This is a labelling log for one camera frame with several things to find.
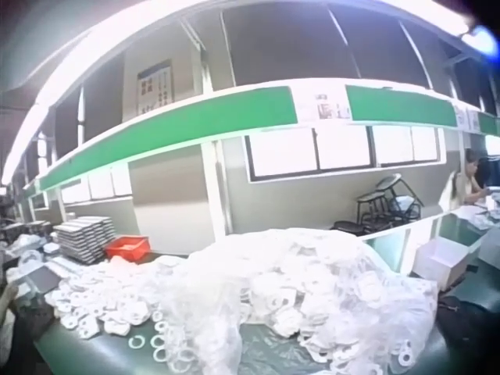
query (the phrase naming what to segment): ceiling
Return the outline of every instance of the ceiling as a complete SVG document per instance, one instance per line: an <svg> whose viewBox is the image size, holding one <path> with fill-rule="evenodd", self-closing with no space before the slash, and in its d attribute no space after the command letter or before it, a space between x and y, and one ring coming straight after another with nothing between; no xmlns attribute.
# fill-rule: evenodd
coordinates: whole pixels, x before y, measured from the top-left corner
<svg viewBox="0 0 500 375"><path fill-rule="evenodd" d="M0 176L20 124L50 73L87 29L140 1L0 1ZM460 2L439 2L468 13Z"/></svg>

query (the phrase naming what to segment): red plastic crate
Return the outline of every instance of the red plastic crate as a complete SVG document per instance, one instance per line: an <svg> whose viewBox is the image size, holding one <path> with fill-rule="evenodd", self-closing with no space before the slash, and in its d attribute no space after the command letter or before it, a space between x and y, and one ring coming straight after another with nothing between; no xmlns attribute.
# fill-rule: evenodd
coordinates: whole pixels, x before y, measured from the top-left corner
<svg viewBox="0 0 500 375"><path fill-rule="evenodd" d="M109 258L118 255L130 262L138 261L150 250L148 238L142 236L122 236L105 247Z"/></svg>

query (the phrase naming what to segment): white box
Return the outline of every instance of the white box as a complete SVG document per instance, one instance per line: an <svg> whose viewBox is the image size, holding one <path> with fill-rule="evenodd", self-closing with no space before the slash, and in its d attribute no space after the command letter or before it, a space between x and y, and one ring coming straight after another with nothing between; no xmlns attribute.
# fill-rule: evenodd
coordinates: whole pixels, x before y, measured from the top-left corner
<svg viewBox="0 0 500 375"><path fill-rule="evenodd" d="M427 280L434 280L444 291L465 272L469 249L443 237L436 237L416 250L413 272Z"/></svg>
<svg viewBox="0 0 500 375"><path fill-rule="evenodd" d="M500 270L500 228L491 228L484 235L478 258Z"/></svg>

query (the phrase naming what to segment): chair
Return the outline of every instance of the chair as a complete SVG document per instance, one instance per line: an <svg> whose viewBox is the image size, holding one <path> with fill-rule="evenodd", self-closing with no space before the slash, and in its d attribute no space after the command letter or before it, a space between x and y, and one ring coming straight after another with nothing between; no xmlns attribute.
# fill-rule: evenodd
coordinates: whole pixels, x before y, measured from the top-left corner
<svg viewBox="0 0 500 375"><path fill-rule="evenodd" d="M335 222L332 230L341 230L355 236L385 230L392 226L388 220L387 210L388 202L384 195L379 191L372 191L359 196L356 199L357 214L356 222L341 220ZM366 205L366 211L363 212L363 206Z"/></svg>
<svg viewBox="0 0 500 375"><path fill-rule="evenodd" d="M384 193L372 191L356 199L358 203L357 223L363 225L367 233L374 233L392 227L388 215L388 200ZM368 211L361 213L363 205L368 205Z"/></svg>
<svg viewBox="0 0 500 375"><path fill-rule="evenodd" d="M357 237L367 234L363 225L347 220L336 221L330 230L341 230L342 232L354 234Z"/></svg>
<svg viewBox="0 0 500 375"><path fill-rule="evenodd" d="M397 195L395 191L397 184L405 185L410 195ZM389 195L387 199L388 208L394 223L405 224L420 219L423 203L406 181L402 179L400 173L383 178L377 184L376 190L383 193L384 196Z"/></svg>

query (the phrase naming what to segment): shelf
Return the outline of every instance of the shelf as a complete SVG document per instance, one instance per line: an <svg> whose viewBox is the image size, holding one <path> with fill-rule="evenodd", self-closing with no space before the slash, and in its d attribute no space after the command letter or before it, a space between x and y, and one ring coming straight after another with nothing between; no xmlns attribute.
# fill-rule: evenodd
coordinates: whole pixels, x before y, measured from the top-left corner
<svg viewBox="0 0 500 375"><path fill-rule="evenodd" d="M113 163L270 128L387 124L500 136L494 116L422 87L334 78L277 81L200 95L114 127L37 177L39 186L27 196Z"/></svg>

